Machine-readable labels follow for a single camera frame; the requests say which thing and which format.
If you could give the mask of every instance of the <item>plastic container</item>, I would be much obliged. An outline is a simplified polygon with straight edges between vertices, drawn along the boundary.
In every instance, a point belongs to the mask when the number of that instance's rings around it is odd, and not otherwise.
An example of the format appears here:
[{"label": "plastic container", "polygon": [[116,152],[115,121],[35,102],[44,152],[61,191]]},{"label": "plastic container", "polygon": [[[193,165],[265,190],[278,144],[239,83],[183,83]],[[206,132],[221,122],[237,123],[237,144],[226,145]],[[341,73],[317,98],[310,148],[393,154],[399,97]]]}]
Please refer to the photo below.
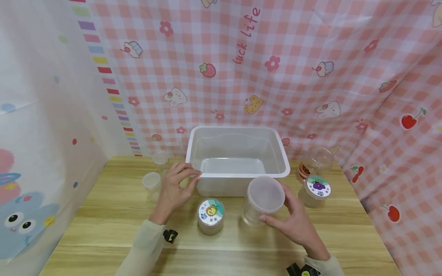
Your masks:
[{"label": "plastic container", "polygon": [[209,198],[198,205],[196,215],[198,227],[208,236],[218,234],[224,225],[224,205],[216,199]]},{"label": "plastic container", "polygon": [[169,154],[165,151],[155,152],[152,156],[152,161],[156,166],[156,172],[160,174],[161,178],[163,178],[169,169]]},{"label": "plastic container", "polygon": [[286,199],[281,184],[270,177],[258,177],[250,182],[241,217],[248,225],[263,224],[259,216],[277,212]]},{"label": "plastic container", "polygon": [[283,178],[290,165],[278,132],[266,127],[195,127],[186,162],[202,171],[205,197],[244,197],[256,177]]},{"label": "plastic container", "polygon": [[317,175],[311,175],[299,189],[298,199],[306,207],[319,208],[325,205],[325,200],[331,194],[332,188],[327,180]]},{"label": "plastic container", "polygon": [[149,193],[149,200],[153,202],[158,201],[158,197],[160,196],[160,188],[161,188],[161,176],[157,172],[151,172],[146,174],[143,177],[143,186]]},{"label": "plastic container", "polygon": [[329,171],[333,166],[335,157],[326,148],[314,146],[302,157],[298,167],[298,180],[303,183],[312,175],[322,175]]}]

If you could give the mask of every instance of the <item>bottle label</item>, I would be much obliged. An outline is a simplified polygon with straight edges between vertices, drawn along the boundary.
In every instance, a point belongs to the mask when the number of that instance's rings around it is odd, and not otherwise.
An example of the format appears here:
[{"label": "bottle label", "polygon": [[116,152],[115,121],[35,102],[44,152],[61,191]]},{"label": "bottle label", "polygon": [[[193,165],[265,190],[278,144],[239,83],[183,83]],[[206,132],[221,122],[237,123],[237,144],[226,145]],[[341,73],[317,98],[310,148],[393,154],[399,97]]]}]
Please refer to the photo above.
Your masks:
[{"label": "bottle label", "polygon": [[318,197],[328,197],[332,192],[332,188],[327,180],[317,175],[312,175],[307,179],[307,187]]},{"label": "bottle label", "polygon": [[307,179],[310,175],[310,171],[304,166],[302,162],[301,164],[299,164],[298,174],[302,179]]},{"label": "bottle label", "polygon": [[207,199],[198,207],[198,217],[208,225],[215,225],[224,215],[224,206],[216,199]]}]

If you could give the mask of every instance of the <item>wooden table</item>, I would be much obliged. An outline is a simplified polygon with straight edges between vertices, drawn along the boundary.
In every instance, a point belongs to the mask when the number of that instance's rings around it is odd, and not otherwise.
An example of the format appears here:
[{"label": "wooden table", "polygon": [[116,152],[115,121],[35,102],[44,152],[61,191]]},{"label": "wooden table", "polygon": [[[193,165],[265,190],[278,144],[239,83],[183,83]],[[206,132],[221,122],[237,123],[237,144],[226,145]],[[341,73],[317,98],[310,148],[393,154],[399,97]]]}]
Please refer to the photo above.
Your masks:
[{"label": "wooden table", "polygon": [[[282,180],[294,193],[297,162]],[[113,275],[129,252],[143,220],[154,204],[147,201],[141,179],[154,171],[147,157],[114,157],[107,163],[81,209],[61,239],[41,276]],[[338,165],[326,176],[331,198],[309,215],[345,275],[400,275],[352,187]],[[240,218],[243,198],[219,198],[224,204],[224,228],[205,236],[197,228],[196,208],[203,200],[195,191],[168,228],[178,231],[175,243],[165,243],[151,275],[271,275],[286,276],[286,267],[302,262],[305,251],[269,227],[252,228]],[[277,214],[288,216],[285,208]]]}]

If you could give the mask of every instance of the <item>beige sleeve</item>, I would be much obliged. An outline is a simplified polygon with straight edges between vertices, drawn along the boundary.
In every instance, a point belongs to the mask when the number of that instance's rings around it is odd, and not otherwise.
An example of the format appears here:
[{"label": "beige sleeve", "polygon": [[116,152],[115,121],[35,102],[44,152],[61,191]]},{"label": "beige sleeve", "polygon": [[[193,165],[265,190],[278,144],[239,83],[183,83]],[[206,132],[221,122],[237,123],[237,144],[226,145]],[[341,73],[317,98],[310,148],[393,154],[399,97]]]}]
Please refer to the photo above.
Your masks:
[{"label": "beige sleeve", "polygon": [[310,265],[319,271],[321,276],[344,276],[344,271],[342,271],[338,259],[336,259],[336,257],[333,255],[331,255],[330,259],[327,261],[317,261],[309,258],[308,256],[305,256],[304,259],[305,264]]},{"label": "beige sleeve", "polygon": [[132,248],[115,276],[147,276],[151,272],[164,245],[165,225],[145,220],[138,231]]}]

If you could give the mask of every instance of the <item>wrist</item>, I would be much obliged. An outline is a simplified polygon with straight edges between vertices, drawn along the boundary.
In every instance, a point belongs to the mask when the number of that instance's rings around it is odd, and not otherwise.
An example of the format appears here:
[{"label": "wrist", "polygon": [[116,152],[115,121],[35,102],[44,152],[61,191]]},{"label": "wrist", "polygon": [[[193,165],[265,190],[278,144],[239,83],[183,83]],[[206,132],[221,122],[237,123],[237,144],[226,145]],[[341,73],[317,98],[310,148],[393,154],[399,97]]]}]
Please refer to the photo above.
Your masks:
[{"label": "wrist", "polygon": [[158,204],[153,209],[149,220],[158,225],[165,225],[167,224],[167,221],[169,220],[172,213],[173,211],[170,208]]},{"label": "wrist", "polygon": [[327,261],[330,259],[330,253],[328,252],[325,244],[322,242],[319,236],[315,237],[304,246],[307,256],[317,261]]}]

